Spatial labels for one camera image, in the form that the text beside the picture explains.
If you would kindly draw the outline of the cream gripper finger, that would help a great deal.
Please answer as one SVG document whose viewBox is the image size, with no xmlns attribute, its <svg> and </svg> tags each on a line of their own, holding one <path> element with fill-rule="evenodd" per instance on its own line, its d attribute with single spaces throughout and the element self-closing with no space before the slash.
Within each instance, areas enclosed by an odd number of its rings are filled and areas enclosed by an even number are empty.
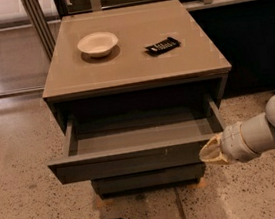
<svg viewBox="0 0 275 219">
<path fill-rule="evenodd" d="M 202 156 L 200 157 L 202 162 L 205 162 L 207 165 L 213 164 L 213 165 L 229 165 L 232 160 L 227 157 L 222 152 L 219 152 L 217 155 L 212 156 Z"/>
<path fill-rule="evenodd" d="M 221 134 L 212 137 L 200 150 L 200 157 L 217 156 L 221 152 Z"/>
</svg>

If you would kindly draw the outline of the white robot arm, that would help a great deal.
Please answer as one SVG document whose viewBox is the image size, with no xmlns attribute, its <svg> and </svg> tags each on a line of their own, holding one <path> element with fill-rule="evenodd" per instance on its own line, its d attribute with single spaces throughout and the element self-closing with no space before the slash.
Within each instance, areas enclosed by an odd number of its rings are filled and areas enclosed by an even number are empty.
<svg viewBox="0 0 275 219">
<path fill-rule="evenodd" d="M 229 165 L 246 163 L 275 149 L 275 95 L 265 111 L 245 122 L 226 126 L 200 150 L 199 158 L 206 164 Z"/>
</svg>

